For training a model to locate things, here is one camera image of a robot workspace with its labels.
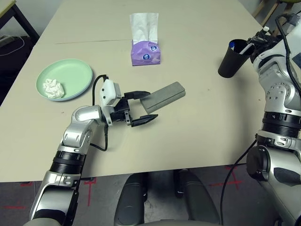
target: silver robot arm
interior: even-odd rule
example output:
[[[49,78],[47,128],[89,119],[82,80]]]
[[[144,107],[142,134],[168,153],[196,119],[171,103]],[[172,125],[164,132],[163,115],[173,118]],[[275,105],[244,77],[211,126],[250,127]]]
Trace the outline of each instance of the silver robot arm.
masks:
[[[90,141],[101,122],[98,105],[74,111],[50,170],[44,176],[26,225],[71,225],[77,208],[79,181]]]
[[[127,125],[139,126],[155,119],[157,114],[150,114],[133,120],[130,116],[128,99],[140,99],[149,92],[134,91],[121,97],[119,85],[108,79],[106,75],[98,76],[93,84],[103,77],[104,84],[100,91],[101,107],[83,106],[76,109],[71,124],[64,132],[58,146],[50,170],[44,176],[39,191],[30,211],[30,221],[26,226],[70,226],[73,223],[79,183],[84,167],[90,141],[99,128],[104,128],[106,147],[108,127],[114,121],[125,121]]]
[[[286,38],[290,57],[298,59],[301,24]],[[266,105],[262,129],[256,135],[258,145],[247,156],[247,171],[271,196],[284,222],[282,225],[300,225],[301,99],[286,69],[283,40],[260,53],[253,65],[265,91]]]

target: power cord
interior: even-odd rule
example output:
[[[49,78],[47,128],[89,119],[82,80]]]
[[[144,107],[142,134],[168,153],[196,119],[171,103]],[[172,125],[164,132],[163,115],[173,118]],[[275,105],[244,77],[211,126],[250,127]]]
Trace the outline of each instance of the power cord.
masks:
[[[223,218],[223,214],[222,214],[222,203],[223,203],[223,199],[224,199],[224,194],[225,194],[225,188],[227,185],[227,182],[229,180],[229,177],[232,173],[232,171],[234,170],[234,168],[238,165],[238,163],[243,159],[243,157],[249,152],[249,150],[256,144],[256,140],[253,141],[253,143],[248,147],[248,149],[239,157],[239,159],[236,160],[236,162],[233,164],[233,166],[231,167],[231,169],[229,170],[229,173],[227,174],[227,177],[225,179],[225,182],[222,186],[222,194],[221,194],[221,202],[220,202],[220,212],[221,212],[221,225],[224,224],[224,218]]]
[[[24,39],[22,39],[21,36],[17,36],[17,37],[20,38],[20,39],[22,40],[22,42],[23,42],[22,46],[20,46],[19,48],[16,48],[16,49],[13,50],[13,51],[10,51],[9,53],[1,54],[0,57],[7,56],[7,55],[9,55],[9,54],[11,54],[11,53],[14,53],[14,52],[16,52],[17,50],[19,50],[19,49],[21,49],[21,48],[23,48],[23,47],[25,46],[25,41],[24,41]]]
[[[100,78],[103,78],[103,81],[105,81],[106,79],[108,79],[108,76],[106,74],[99,75],[95,79],[95,81],[93,82],[93,86],[92,86],[92,105],[95,105],[95,87],[96,87],[96,84],[97,84],[97,82],[98,82],[98,80]],[[105,143],[104,148],[102,148],[102,147],[100,147],[100,146],[98,146],[96,144],[92,144],[92,143],[90,143],[90,145],[92,147],[95,147],[95,148],[97,148],[97,149],[105,152],[107,150],[107,148],[108,148],[108,131],[109,131],[109,126],[108,126],[107,122],[105,122],[105,126],[104,126],[103,130],[104,130],[104,143]]]
[[[297,80],[293,76],[293,72],[292,72],[292,69],[291,69],[291,64],[290,64],[290,53],[291,53],[291,50],[290,50],[290,48],[288,46],[286,35],[285,35],[285,33],[284,33],[283,29],[282,29],[282,26],[281,26],[281,24],[279,22],[279,18],[281,18],[281,17],[284,17],[286,20],[288,20],[288,18],[290,17],[290,15],[288,15],[288,14],[281,14],[281,15],[279,15],[279,16],[276,17],[275,22],[276,22],[277,28],[279,29],[280,34],[282,36],[284,47],[285,47],[285,51],[286,51],[285,61],[286,61],[287,73],[288,73],[288,75],[290,76],[290,78],[291,78],[291,80],[293,82],[293,86],[298,91],[299,96],[301,97],[301,88],[300,88],[300,85],[298,84]]]

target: gray carpet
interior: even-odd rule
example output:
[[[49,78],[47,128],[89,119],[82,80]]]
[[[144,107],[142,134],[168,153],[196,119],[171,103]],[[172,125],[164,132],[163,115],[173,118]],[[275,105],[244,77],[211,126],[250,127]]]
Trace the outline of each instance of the gray carpet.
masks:
[[[229,168],[205,167],[191,171],[206,185],[219,210],[222,185]],[[172,175],[172,171],[150,173],[145,222],[188,218],[183,199],[174,196]],[[112,226],[118,198],[128,176],[98,177],[93,182],[82,182],[73,225]],[[40,182],[0,183],[0,225],[21,226],[27,222],[39,186]],[[245,165],[238,166],[230,177],[223,212],[226,226],[272,226],[277,218],[265,191],[248,176]]]

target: purple tissue box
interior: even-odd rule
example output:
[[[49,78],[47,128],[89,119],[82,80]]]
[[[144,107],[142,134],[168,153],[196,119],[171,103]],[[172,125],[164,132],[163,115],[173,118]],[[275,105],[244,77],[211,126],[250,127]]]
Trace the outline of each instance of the purple tissue box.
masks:
[[[157,43],[140,41],[132,45],[131,59],[133,66],[160,64],[161,51]]]

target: crumpled tissue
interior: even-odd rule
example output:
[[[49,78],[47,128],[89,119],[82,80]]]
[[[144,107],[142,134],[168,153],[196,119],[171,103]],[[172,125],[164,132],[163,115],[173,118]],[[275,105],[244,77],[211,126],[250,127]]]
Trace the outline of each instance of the crumpled tissue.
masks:
[[[43,89],[48,98],[61,98],[65,94],[62,85],[56,79],[45,79]]]
[[[160,64],[161,51],[158,45],[159,13],[133,13],[130,15],[132,28],[132,65]]]

